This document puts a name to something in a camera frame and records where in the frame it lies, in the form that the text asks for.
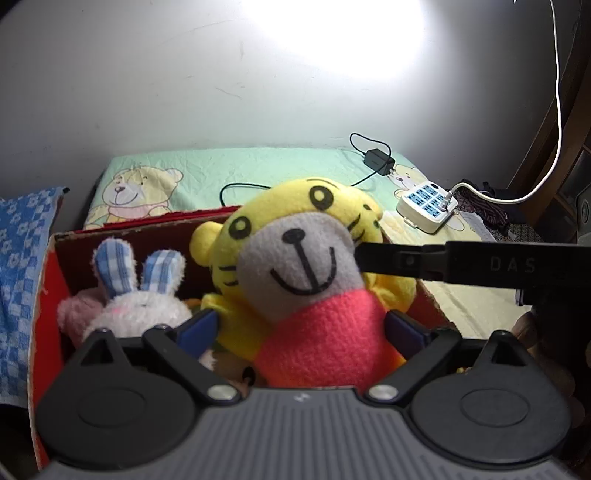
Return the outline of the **white plush bunny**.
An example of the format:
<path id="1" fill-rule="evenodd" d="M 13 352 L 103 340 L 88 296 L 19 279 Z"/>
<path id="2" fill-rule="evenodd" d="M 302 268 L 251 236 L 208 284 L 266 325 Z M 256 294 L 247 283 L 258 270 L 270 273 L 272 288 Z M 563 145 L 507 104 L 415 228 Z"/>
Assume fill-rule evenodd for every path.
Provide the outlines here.
<path id="1" fill-rule="evenodd" d="M 132 246 L 110 237 L 96 248 L 92 264 L 107 303 L 84 329 L 83 339 L 100 328 L 117 338 L 134 338 L 158 324 L 178 327 L 192 318 L 189 307 L 176 297 L 185 269 L 180 252 L 151 253 L 138 276 Z"/>

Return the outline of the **yellow tiger plush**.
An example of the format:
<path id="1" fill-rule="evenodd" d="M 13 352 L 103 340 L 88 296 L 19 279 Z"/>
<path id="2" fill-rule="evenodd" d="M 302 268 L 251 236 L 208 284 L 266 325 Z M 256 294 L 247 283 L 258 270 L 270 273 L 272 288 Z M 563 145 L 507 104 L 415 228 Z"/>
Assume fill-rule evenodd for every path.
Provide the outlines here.
<path id="1" fill-rule="evenodd" d="M 355 187 L 304 178 L 199 225 L 189 251 L 211 273 L 201 305 L 218 315 L 218 343 L 276 388 L 363 391 L 402 366 L 384 320 L 411 307 L 417 283 L 363 273 L 355 259 L 383 242 L 382 216 Z"/>

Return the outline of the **pink plush bear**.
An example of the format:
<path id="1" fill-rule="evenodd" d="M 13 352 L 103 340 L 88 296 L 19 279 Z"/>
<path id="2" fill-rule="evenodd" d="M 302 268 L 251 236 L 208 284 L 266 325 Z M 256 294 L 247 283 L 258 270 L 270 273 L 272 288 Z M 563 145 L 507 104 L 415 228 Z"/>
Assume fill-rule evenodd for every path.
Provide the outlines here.
<path id="1" fill-rule="evenodd" d="M 81 290 L 59 303 L 56 318 L 58 327 L 76 348 L 83 343 L 84 332 L 102 313 L 106 303 L 100 287 Z"/>

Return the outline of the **dark striped cloth bundle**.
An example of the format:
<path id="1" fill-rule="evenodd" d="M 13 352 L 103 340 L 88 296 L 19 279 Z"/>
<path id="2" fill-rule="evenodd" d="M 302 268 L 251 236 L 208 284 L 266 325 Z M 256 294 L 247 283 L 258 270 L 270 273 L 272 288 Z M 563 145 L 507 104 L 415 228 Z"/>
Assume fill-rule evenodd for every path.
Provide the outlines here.
<path id="1" fill-rule="evenodd" d="M 477 214 L 496 241 L 542 242 L 542 238 L 526 222 L 525 216 L 517 206 L 488 202 L 467 188 L 460 188 L 455 192 L 454 196 L 458 201 L 459 210 Z"/>

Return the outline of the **white power strip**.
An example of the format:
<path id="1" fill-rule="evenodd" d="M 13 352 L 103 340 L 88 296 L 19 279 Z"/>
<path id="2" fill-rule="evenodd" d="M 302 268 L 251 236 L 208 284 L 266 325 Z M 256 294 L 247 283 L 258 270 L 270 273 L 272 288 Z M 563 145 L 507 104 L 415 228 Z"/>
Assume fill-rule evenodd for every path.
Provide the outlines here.
<path id="1" fill-rule="evenodd" d="M 457 206 L 458 201 L 450 192 L 426 180 L 400 197 L 397 211 L 419 230 L 435 234 L 451 218 Z"/>

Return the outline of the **red cardboard box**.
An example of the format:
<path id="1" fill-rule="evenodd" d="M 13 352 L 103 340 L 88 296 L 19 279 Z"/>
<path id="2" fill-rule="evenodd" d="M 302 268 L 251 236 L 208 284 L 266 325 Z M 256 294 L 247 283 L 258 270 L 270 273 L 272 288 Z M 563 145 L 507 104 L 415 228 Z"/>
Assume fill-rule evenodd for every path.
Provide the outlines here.
<path id="1" fill-rule="evenodd" d="M 50 237 L 43 261 L 41 280 L 37 292 L 37 307 L 33 322 L 33 336 L 29 353 L 28 408 L 31 435 L 37 470 L 49 464 L 36 433 L 34 411 L 49 386 L 71 357 L 62 340 L 57 324 L 59 303 L 79 291 L 97 287 L 91 266 L 95 248 L 108 237 L 121 237 L 130 243 L 140 265 L 148 254 L 156 250 L 172 249 L 187 259 L 184 279 L 178 294 L 181 299 L 201 298 L 212 291 L 211 274 L 189 258 L 190 237 L 198 225 L 205 221 L 223 223 L 238 210 L 237 206 L 193 212 L 170 213 L 152 220 L 136 220 L 108 225 L 95 230 L 57 233 Z M 386 241 L 402 240 L 403 244 L 435 244 L 440 239 L 423 234 L 411 227 L 396 211 L 384 211 L 380 222 Z M 428 327 L 453 325 L 432 295 L 426 282 L 420 281 L 417 298 L 408 314 Z"/>

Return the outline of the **baby bear print mat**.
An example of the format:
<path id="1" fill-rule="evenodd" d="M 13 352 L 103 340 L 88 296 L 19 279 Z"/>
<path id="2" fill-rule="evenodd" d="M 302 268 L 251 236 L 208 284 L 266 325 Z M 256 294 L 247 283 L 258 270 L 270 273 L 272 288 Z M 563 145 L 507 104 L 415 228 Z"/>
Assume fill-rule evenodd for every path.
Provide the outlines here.
<path id="1" fill-rule="evenodd" d="M 93 256 L 105 305 L 87 327 L 131 338 L 179 325 L 188 313 L 176 293 L 192 259 L 211 274 L 201 306 L 218 315 L 218 342 L 239 357 L 277 345 L 376 350 L 386 314 L 417 295 L 412 278 L 356 265 L 356 247 L 382 241 L 382 216 L 358 188 L 308 177 L 266 189 L 221 223 L 107 238 Z"/>

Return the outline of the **black power adapter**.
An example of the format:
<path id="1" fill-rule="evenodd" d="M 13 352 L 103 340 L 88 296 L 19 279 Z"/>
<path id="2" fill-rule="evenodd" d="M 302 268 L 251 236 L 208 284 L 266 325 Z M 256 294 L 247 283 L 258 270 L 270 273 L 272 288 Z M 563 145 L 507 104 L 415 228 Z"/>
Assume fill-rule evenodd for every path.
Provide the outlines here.
<path id="1" fill-rule="evenodd" d="M 363 164 L 382 176 L 388 176 L 396 165 L 394 158 L 380 149 L 371 149 L 363 154 Z"/>

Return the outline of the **blue white checkered towel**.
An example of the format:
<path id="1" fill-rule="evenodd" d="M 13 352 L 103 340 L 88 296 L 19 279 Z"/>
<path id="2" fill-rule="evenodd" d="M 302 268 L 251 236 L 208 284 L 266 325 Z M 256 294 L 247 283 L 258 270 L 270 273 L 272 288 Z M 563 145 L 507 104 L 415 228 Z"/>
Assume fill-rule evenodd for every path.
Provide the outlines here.
<path id="1" fill-rule="evenodd" d="M 1 402 L 6 405 L 27 405 L 37 288 L 50 231 L 67 192 L 53 187 L 1 201 Z"/>

